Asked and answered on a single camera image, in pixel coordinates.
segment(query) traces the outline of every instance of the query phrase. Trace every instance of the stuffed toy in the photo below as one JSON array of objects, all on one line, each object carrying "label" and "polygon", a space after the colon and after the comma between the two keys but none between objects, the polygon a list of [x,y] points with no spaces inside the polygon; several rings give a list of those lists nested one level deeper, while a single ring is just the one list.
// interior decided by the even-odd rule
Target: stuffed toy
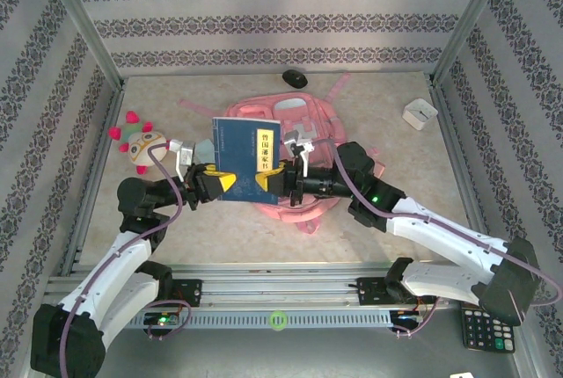
[{"label": "stuffed toy", "polygon": [[[160,132],[152,130],[152,123],[147,121],[141,123],[135,112],[127,112],[126,124],[121,127],[110,127],[109,135],[112,139],[119,141],[120,152],[126,152],[131,163],[136,165],[138,174],[145,174],[151,165],[154,165],[149,157],[149,148],[166,143],[166,138]],[[152,155],[162,160],[166,155],[166,148],[158,148],[152,151]]]}]

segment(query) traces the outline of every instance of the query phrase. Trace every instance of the book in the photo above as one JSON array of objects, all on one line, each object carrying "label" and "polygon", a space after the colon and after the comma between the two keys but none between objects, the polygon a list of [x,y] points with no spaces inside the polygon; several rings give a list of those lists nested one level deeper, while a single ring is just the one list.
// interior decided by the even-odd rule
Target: book
[{"label": "book", "polygon": [[237,175],[235,184],[219,200],[278,205],[278,197],[265,192],[255,176],[278,168],[280,134],[281,124],[277,120],[213,118],[216,168]]}]

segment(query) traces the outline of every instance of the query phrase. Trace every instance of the patterned wall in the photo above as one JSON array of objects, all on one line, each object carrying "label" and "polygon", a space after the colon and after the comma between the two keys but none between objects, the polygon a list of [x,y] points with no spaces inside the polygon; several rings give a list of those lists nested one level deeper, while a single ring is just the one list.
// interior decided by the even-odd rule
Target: patterned wall
[{"label": "patterned wall", "polygon": [[82,0],[120,73],[431,72],[469,0]]},{"label": "patterned wall", "polygon": [[[559,282],[562,7],[563,0],[489,0],[442,84],[490,233],[530,239]],[[563,376],[561,310],[562,303],[534,308],[526,320],[545,376]]]},{"label": "patterned wall", "polygon": [[0,0],[0,376],[18,374],[113,98],[60,0]]}]

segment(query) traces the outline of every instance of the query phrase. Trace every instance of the pink backpack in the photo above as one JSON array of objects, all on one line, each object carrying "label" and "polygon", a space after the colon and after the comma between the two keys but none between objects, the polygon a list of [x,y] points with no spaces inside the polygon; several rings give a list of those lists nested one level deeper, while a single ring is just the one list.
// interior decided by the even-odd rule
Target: pink backpack
[{"label": "pink backpack", "polygon": [[[346,84],[350,74],[344,74],[333,86],[325,99],[315,98],[305,92],[287,92],[264,97],[247,98],[227,108],[225,113],[216,113],[190,101],[180,100],[179,104],[203,115],[214,117],[246,117],[250,119],[270,119],[281,122],[281,136],[292,130],[298,130],[302,138],[313,141],[331,138],[337,145],[346,142],[346,133],[342,122],[334,111],[332,102]],[[371,156],[377,152],[372,149]],[[280,159],[290,159],[284,145],[280,146]],[[309,154],[309,166],[331,167],[333,154],[328,145],[320,145]],[[377,163],[376,174],[383,173],[384,166]],[[320,226],[319,217],[338,203],[337,198],[318,200],[311,195],[303,196],[303,203],[298,207],[289,205],[289,198],[280,198],[279,204],[254,204],[269,217],[293,222],[303,233],[312,234]]]}]

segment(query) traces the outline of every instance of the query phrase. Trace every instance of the computer mouse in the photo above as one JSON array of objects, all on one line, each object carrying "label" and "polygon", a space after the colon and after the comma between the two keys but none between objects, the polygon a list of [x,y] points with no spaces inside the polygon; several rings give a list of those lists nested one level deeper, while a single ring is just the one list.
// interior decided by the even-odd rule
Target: computer mouse
[{"label": "computer mouse", "polygon": [[286,84],[293,86],[298,90],[307,86],[308,84],[305,75],[294,69],[286,70],[285,72],[283,72],[283,75],[281,75],[281,77],[283,78]]}]

